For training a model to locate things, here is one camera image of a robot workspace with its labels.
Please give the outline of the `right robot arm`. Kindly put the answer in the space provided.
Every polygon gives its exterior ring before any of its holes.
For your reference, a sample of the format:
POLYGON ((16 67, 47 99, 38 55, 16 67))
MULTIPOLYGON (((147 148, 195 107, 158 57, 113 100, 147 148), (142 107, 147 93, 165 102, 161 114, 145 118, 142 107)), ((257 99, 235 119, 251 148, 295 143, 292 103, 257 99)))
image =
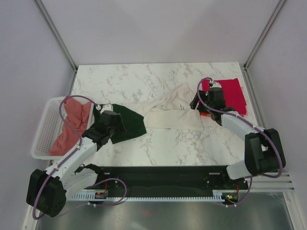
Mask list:
POLYGON ((229 129, 244 141, 244 159, 226 167, 227 172, 219 180, 222 187, 232 188, 237 179, 243 177, 281 176, 285 157, 278 131, 256 126, 234 108, 227 107, 222 88, 211 87, 207 92, 197 90, 190 107, 208 113, 218 125, 229 129))

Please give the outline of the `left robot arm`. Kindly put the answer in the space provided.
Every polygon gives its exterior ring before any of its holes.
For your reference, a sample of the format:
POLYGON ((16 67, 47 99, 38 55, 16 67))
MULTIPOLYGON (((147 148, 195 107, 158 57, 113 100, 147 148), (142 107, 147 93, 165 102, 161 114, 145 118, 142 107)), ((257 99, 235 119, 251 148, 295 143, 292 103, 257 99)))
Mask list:
POLYGON ((125 133, 119 113, 105 110, 87 130, 80 142, 69 150, 58 162, 45 170, 36 169, 29 179, 26 202, 32 206, 35 220, 41 215, 57 216, 65 206, 66 200, 87 187, 101 188, 105 176, 95 172, 90 166, 77 172, 81 164, 102 148, 115 133, 125 133))

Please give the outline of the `white green-sleeved Charlie Brown t-shirt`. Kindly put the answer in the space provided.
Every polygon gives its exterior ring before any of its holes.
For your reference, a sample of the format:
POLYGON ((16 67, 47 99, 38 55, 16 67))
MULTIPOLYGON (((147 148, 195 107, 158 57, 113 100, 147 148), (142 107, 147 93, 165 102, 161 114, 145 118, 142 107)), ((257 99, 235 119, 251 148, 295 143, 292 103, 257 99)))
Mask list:
MULTIPOLYGON (((121 142, 145 135, 148 128, 202 131, 200 113, 189 105, 193 99, 192 90, 183 83, 152 102, 112 104, 113 111, 121 114, 127 132, 121 142)), ((93 112, 97 120, 99 113, 96 109, 93 112)))

